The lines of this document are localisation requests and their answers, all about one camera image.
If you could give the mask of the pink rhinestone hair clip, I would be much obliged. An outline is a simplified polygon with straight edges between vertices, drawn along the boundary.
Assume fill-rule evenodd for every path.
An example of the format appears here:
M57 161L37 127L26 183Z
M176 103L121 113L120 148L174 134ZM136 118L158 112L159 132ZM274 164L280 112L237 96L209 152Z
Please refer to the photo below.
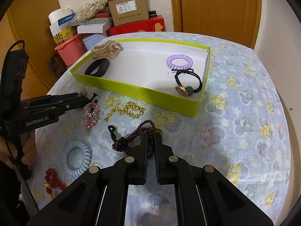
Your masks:
M100 107L96 102L84 106L82 121L87 130L92 129L100 119Z

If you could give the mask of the black wristband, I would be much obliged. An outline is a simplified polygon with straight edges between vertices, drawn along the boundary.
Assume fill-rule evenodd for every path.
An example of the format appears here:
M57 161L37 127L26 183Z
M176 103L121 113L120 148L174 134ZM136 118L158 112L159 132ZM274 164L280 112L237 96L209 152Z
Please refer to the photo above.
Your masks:
M97 59L87 67L84 75L101 78L106 73L109 65L110 61L107 58Z

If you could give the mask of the beige hair claw clip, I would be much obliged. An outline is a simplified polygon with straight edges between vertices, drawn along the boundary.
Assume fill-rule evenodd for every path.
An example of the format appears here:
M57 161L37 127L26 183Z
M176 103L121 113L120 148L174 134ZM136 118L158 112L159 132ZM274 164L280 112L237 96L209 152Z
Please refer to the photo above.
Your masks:
M108 60L114 60L118 57L120 52L123 50L120 43L114 40L108 40L102 44L95 45L91 48L92 58L97 60L106 58Z

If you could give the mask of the pink plastic bin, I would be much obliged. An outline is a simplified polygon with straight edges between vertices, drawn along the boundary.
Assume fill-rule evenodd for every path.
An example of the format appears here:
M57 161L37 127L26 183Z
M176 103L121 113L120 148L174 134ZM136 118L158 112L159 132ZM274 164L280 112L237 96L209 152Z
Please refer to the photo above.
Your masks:
M66 66L71 66L87 52L83 39L84 34L76 34L66 42L55 47Z

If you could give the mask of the light blue cylindrical container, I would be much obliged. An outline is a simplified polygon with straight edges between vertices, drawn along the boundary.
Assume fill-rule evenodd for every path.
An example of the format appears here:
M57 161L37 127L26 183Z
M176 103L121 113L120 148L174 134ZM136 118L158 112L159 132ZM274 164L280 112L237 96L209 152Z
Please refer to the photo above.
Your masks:
M87 50L90 50L92 47L100 43L107 36L104 34L92 34L90 36L84 37L82 39Z

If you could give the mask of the yellow patterned carton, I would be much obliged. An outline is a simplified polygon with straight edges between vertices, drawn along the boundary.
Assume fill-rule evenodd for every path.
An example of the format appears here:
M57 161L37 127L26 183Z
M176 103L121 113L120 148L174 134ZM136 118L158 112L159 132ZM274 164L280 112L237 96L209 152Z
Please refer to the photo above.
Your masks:
M70 38L73 38L77 34L77 29L75 27L68 27L61 32L56 33L53 36L53 40L56 45L60 45L66 42Z

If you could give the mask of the white blue carton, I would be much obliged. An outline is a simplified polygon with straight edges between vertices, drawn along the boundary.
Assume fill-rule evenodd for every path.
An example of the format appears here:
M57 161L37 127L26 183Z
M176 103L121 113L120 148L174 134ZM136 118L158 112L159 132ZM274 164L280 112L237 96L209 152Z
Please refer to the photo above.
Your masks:
M56 36L68 27L68 23L74 18L75 13L70 8L60 8L49 14L49 29L52 36Z

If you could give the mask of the floral blue tablecloth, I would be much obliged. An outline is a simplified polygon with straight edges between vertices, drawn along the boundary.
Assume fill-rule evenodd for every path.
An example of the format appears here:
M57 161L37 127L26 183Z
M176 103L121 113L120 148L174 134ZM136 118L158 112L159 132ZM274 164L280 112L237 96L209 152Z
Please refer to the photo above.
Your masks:
M72 141L82 141L92 149L90 166L105 168L125 154L112 149L107 126L128 136L144 120L151 120L163 130L163 143L173 147L176 156L198 167L210 164L227 177L276 225L288 191L291 152L288 126L275 86L256 53L227 40L186 33L131 33L121 38L156 38L181 40L211 48L211 67L204 95L194 118L133 100L126 96L85 86L67 71L49 94L66 94L86 89L97 93L100 120L87 131L82 109L68 111L56 124L36 131L37 159L33 165L31 192L40 209L50 199L45 188L45 172L53 168L59 180L69 185L75 178L62 166L62 150ZM114 113L136 102L145 109L139 119ZM144 186L128 190L125 225L177 225L173 186L160 186L151 159Z

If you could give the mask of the wooden wardrobe panel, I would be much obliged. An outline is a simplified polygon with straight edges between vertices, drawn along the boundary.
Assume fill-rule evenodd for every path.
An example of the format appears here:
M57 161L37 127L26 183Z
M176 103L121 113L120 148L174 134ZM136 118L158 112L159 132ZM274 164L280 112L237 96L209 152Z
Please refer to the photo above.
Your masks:
M49 14L59 8L58 0L14 0L1 20L1 60L18 40L29 55L22 99L46 95L57 81L49 65L55 54Z

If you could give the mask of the white flat box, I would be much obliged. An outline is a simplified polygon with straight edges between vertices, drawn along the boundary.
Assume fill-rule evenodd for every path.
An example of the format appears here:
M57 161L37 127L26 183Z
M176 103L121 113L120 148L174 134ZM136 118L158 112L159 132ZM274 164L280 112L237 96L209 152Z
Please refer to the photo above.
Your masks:
M102 34L112 26L112 22L109 22L107 24L84 24L78 26L77 31L79 34Z

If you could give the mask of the lime green tray box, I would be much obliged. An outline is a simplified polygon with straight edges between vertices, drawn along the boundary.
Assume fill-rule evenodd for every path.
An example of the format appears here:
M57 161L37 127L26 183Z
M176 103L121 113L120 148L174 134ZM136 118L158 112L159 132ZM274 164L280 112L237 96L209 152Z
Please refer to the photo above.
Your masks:
M183 115L194 117L204 94L202 89L191 96L180 95L175 86L175 72L166 65L173 55L192 59L192 69L197 77L180 74L183 86L197 88L206 85L211 63L211 49L197 43L169 39L118 39L123 50L110 60L106 73L101 77L84 75L94 61L91 52L79 60L71 74L79 83L128 96Z

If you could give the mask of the striped green white box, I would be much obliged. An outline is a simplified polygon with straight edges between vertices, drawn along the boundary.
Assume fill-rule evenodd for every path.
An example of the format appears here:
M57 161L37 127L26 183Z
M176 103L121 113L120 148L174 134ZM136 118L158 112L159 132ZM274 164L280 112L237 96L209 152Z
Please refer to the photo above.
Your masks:
M81 25L89 25L89 24L108 24L112 21L112 17L108 18L90 18L83 21L72 20L68 23L69 27L78 27Z

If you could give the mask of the bag of beige items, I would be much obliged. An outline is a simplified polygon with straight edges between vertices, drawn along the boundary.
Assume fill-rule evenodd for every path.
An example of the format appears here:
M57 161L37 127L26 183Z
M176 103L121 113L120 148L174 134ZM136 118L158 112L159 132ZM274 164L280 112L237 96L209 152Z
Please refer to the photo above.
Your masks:
M106 7L107 0L93 0L84 5L82 5L75 12L75 20L84 21L86 19L90 19L94 17L98 12L104 10Z

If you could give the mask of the small red box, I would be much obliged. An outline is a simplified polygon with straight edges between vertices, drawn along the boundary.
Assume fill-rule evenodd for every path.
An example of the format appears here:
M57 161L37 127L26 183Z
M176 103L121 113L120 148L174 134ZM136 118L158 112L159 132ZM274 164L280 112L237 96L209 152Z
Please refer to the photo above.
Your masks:
M94 18L109 18L111 17L111 12L98 12Z

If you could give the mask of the brown cardboard box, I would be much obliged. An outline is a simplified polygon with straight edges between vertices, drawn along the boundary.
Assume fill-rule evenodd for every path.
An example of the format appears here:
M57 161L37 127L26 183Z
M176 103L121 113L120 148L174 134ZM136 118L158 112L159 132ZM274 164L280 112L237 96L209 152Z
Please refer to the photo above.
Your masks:
M114 26L149 19L146 0L107 0Z

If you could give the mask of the red gift box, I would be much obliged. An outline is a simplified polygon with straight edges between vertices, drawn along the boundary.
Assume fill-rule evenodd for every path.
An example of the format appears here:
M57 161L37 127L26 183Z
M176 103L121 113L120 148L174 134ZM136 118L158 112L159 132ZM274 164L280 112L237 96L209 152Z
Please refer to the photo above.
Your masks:
M145 21L123 24L108 30L110 36L137 32L165 32L164 18L161 15L152 16Z

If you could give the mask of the wooden door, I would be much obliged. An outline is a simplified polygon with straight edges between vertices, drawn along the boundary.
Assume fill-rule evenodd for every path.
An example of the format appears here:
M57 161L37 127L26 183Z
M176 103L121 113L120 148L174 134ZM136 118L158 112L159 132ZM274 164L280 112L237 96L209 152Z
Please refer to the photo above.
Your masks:
M262 0L171 0L173 29L254 48Z

